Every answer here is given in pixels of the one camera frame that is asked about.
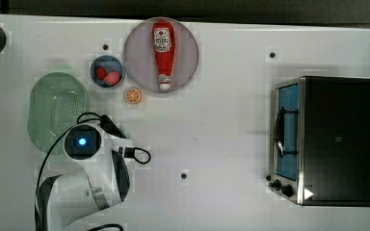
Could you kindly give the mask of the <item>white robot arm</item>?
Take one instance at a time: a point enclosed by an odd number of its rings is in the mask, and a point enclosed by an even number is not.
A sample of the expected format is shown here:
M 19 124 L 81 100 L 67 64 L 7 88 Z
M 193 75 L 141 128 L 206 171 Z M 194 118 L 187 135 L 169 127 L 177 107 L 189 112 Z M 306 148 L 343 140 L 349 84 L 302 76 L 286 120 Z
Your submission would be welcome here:
M 112 124 L 82 123 L 62 141 L 66 158 L 80 167 L 46 178 L 36 191 L 36 231 L 67 231 L 76 220 L 123 202 L 130 190 L 124 151 L 133 142 Z

